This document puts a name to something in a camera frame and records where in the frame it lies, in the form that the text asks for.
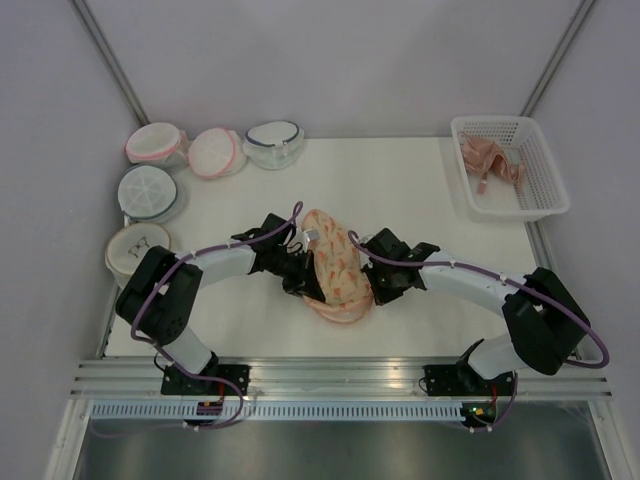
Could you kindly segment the tulip print bra laundry bag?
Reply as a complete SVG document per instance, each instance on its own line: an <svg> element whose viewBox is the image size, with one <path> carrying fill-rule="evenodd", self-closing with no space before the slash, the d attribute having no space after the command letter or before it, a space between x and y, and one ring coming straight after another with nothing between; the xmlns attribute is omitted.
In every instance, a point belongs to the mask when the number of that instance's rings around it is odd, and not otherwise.
<svg viewBox="0 0 640 480"><path fill-rule="evenodd" d="M310 243L314 269L324 301L304 296L305 304L325 320L353 324L368 313L374 303L370 283L361 271L360 254L349 240L347 229L326 212L310 210L302 222L304 230L315 230L318 239Z"/></svg>

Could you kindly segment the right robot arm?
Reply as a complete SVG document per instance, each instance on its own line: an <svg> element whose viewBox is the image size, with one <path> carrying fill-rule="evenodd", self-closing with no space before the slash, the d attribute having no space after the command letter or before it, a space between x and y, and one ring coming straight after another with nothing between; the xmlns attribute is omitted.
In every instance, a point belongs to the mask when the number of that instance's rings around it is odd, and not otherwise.
<svg viewBox="0 0 640 480"><path fill-rule="evenodd" d="M384 228L366 241L354 239L366 256L366 275L377 305L395 301L410 289L453 295L498 316L507 331L480 339L456 361L459 388L478 395L493 379L530 368L553 376L586 336L589 320L557 275L538 267L508 275L455 259L440 247L409 246Z"/></svg>

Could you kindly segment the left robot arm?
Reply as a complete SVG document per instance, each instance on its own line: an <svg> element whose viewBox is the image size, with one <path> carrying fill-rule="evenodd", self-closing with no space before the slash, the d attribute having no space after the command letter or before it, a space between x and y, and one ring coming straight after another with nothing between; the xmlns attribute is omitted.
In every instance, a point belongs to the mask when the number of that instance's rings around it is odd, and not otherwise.
<svg viewBox="0 0 640 480"><path fill-rule="evenodd" d="M218 359L189 327L198 292L229 278L267 272L285 293L323 301L311 246L320 230L300 230L293 218L269 214L257 228L225 244L192 253L148 250L115 305L133 339L154 347L183 375L184 385L206 396L218 384Z"/></svg>

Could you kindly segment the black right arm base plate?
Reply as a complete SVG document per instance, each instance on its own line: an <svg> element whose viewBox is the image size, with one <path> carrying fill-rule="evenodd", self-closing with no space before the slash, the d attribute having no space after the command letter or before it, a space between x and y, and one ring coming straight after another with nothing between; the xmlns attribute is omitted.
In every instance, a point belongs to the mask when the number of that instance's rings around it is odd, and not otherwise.
<svg viewBox="0 0 640 480"><path fill-rule="evenodd" d="M430 397L492 397L514 393L514 374L503 373L494 379L483 379L472 369L454 364L423 366L426 392Z"/></svg>

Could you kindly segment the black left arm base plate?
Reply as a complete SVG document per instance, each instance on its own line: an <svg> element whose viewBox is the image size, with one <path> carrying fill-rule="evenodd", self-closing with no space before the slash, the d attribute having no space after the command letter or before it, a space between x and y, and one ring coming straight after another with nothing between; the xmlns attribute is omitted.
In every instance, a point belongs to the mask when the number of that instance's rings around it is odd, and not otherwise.
<svg viewBox="0 0 640 480"><path fill-rule="evenodd" d="M165 368L160 392L165 396L231 396L247 394L250 367L243 364L218 364L200 373L196 379L175 365Z"/></svg>

